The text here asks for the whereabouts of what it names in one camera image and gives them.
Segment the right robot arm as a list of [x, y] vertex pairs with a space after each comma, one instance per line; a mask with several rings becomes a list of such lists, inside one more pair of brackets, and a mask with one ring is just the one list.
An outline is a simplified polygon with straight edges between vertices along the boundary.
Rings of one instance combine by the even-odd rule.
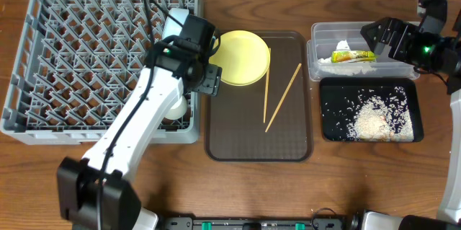
[[437, 219], [460, 225], [460, 35], [443, 37], [442, 25], [426, 29], [400, 19], [385, 17], [364, 25], [360, 34], [375, 54], [390, 48], [388, 57], [412, 65], [417, 71], [445, 74], [452, 112], [449, 169]]

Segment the rice food waste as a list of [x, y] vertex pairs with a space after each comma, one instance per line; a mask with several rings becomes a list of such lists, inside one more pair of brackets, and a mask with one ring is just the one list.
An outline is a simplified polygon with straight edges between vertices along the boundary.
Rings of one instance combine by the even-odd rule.
[[415, 139], [408, 95], [396, 87], [326, 87], [321, 103], [323, 134], [331, 141]]

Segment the small white cup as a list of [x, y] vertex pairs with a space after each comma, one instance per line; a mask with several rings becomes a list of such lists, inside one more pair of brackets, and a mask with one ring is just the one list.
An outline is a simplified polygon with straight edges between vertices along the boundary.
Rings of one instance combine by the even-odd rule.
[[167, 120], [177, 120], [182, 118], [187, 112], [188, 104], [185, 96], [182, 96], [181, 99], [176, 102], [171, 109], [165, 115]]

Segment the green snack wrapper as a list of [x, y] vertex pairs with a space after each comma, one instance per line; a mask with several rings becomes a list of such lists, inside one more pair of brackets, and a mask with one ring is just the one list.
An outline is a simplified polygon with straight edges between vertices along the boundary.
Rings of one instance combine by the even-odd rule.
[[332, 63], [374, 62], [376, 59], [373, 52], [365, 50], [337, 50], [331, 55]]

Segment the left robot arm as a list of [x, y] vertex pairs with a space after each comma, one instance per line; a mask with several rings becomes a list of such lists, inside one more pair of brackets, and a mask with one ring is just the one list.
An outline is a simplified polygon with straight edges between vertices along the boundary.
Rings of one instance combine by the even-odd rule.
[[159, 217], [133, 189], [140, 160], [170, 110], [187, 92], [218, 93], [222, 69], [209, 62], [220, 41], [170, 35], [146, 54], [140, 78], [106, 133], [81, 160], [57, 170], [61, 218], [86, 229], [156, 229]]

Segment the light blue bowl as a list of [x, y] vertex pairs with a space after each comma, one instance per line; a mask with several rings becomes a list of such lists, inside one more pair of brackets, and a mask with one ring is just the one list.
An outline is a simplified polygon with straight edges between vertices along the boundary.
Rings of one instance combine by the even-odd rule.
[[169, 11], [169, 14], [172, 18], [167, 17], [164, 29], [162, 33], [162, 38], [165, 39], [170, 35], [179, 35], [182, 31], [182, 27], [177, 23], [179, 22], [181, 25], [185, 23], [186, 18], [189, 15], [188, 9], [180, 9], [180, 8], [173, 8]]

